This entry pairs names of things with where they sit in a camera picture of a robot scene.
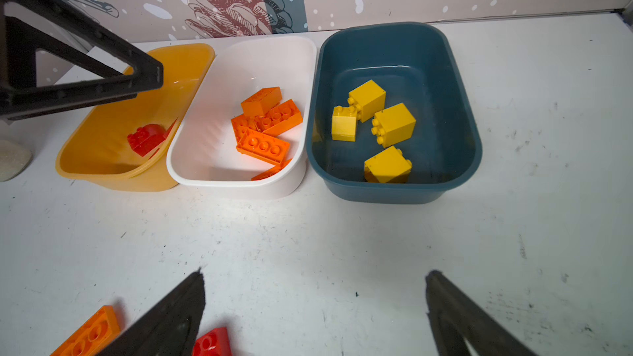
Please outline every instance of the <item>building block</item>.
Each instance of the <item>building block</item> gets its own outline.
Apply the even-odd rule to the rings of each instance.
[[[270,109],[265,117],[255,117],[254,120],[260,132],[279,136],[302,123],[303,117],[297,105],[290,99]]]
[[[358,109],[355,106],[337,106],[332,113],[332,140],[356,141],[356,119]]]
[[[374,80],[369,80],[350,91],[347,102],[358,110],[357,118],[364,123],[374,113],[385,108],[387,93]]]
[[[193,356],[232,356],[226,327],[213,329],[198,338]]]
[[[243,114],[238,115],[237,117],[231,119],[231,124],[233,125],[233,132],[235,133],[235,140],[239,142],[239,140],[244,136],[244,133],[247,129],[251,129],[254,131],[258,131],[257,124],[255,120],[250,117],[246,117]]]
[[[92,356],[96,355],[119,335],[121,329],[116,321],[115,311],[105,305],[51,356]]]
[[[406,183],[412,167],[400,149],[391,146],[365,161],[365,179],[369,183]]]
[[[288,150],[290,150],[290,144],[273,136],[248,129],[242,139],[237,142],[236,149],[242,154],[250,155],[272,165],[281,165]]]
[[[134,134],[127,136],[127,143],[130,143],[130,147],[136,154],[145,157],[147,153],[154,150],[167,139],[169,132],[171,132],[171,127],[173,127],[175,123],[176,121],[171,123],[168,130],[165,130],[163,126],[158,124],[148,124],[137,128]]]
[[[386,148],[411,138],[415,118],[405,104],[398,104],[376,112],[372,125],[372,134],[376,135],[376,141]]]
[[[264,117],[279,102],[281,102],[281,89],[279,87],[262,88],[242,102],[242,111],[246,117]]]
[[[283,168],[285,168],[290,163],[291,160],[292,159],[286,160],[286,161],[282,162],[280,166],[272,167],[269,170],[267,170],[266,172],[262,172],[262,173],[258,174],[257,176],[253,176],[251,178],[251,180],[262,180],[262,179],[269,178],[269,177],[273,176],[274,174],[278,174],[278,173],[280,173],[280,171]]]

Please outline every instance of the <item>white container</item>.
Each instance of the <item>white container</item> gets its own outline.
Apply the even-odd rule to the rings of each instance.
[[[306,123],[312,96],[317,47],[306,38],[275,36],[249,40],[221,51],[211,64],[167,153],[167,169],[185,186],[207,187],[217,197],[274,199],[292,193],[306,172]],[[272,168],[240,154],[231,119],[241,103],[262,88],[281,88],[282,102],[292,99],[303,123],[278,138],[290,143],[279,173],[251,181]]]

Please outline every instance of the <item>teal container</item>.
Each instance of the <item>teal container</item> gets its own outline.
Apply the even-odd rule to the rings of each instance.
[[[330,36],[318,59],[308,125],[308,160],[332,193],[372,203],[426,203],[475,173],[481,140],[446,36],[417,22],[350,28]],[[365,181],[364,162],[383,151],[371,121],[356,141],[332,140],[332,111],[368,80],[385,91],[385,107],[403,102],[417,123],[396,145],[413,169],[406,184]]]

